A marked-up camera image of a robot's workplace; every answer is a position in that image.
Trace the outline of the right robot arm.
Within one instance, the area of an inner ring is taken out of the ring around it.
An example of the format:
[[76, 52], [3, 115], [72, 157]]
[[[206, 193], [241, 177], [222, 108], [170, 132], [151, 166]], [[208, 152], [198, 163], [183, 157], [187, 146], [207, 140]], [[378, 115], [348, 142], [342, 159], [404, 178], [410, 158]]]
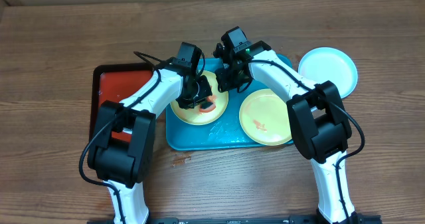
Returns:
[[337, 87], [318, 84], [284, 63], [263, 41], [252, 43], [240, 27], [223, 34], [213, 53], [224, 63], [216, 70], [221, 92], [261, 82], [286, 103], [292, 140], [311, 162], [319, 194], [318, 212], [326, 223], [352, 223], [355, 208], [345, 172], [351, 117]]

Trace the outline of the red and black tray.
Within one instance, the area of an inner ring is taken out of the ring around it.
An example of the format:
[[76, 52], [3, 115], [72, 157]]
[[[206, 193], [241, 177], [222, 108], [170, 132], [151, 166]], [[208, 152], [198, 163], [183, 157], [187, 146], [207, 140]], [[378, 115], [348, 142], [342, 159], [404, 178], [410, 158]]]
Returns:
[[131, 96], [150, 80], [152, 74], [152, 69], [144, 62], [105, 64], [94, 69], [89, 139], [94, 135], [100, 105], [106, 100], [119, 102]]

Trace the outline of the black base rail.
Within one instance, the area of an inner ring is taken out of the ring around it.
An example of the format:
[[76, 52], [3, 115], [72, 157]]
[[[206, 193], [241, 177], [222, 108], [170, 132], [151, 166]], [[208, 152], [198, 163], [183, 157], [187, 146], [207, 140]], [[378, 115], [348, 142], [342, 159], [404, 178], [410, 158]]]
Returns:
[[[354, 224], [382, 224], [379, 215], [354, 214], [350, 217]], [[112, 224], [114, 221], [87, 221], [87, 224]], [[148, 217], [148, 224], [318, 224], [326, 223], [319, 215], [291, 215], [285, 218], [258, 218], [258, 219], [178, 219], [175, 217], [154, 219]]]

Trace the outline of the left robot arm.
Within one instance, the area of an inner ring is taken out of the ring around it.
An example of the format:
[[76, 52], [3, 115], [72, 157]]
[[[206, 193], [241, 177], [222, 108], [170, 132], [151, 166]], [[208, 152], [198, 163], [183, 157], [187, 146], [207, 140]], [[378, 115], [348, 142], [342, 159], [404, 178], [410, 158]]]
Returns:
[[153, 155], [157, 117], [173, 101], [182, 109], [207, 102], [212, 90], [202, 50], [181, 43], [177, 56], [151, 65], [153, 75], [121, 102], [107, 100], [98, 109], [94, 131], [78, 169], [84, 181], [107, 187], [115, 216], [112, 223], [146, 223], [143, 180]]

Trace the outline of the light blue plate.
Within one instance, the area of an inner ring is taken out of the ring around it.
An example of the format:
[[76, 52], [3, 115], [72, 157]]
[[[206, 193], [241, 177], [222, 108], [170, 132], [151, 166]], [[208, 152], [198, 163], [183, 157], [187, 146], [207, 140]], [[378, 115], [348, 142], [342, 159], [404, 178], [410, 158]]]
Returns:
[[331, 47], [319, 47], [307, 52], [300, 60], [298, 73], [321, 84], [331, 81], [341, 98], [348, 97], [358, 82], [358, 71], [353, 60]]

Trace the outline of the green plate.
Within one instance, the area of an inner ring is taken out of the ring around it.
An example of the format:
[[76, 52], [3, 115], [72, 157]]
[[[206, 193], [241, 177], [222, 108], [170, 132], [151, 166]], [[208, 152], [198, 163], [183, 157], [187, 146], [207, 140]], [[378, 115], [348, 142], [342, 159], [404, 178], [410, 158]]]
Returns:
[[278, 146], [292, 140], [286, 103], [270, 89], [244, 99], [239, 121], [245, 134], [259, 144]]
[[216, 108], [209, 113], [199, 112], [199, 106], [190, 109], [182, 109], [177, 101], [172, 101], [171, 109], [174, 114], [182, 121], [192, 125], [205, 125], [217, 120], [226, 110], [228, 105], [228, 92], [219, 92], [216, 75], [213, 72], [205, 70], [203, 72], [211, 86], [212, 95], [216, 95]]

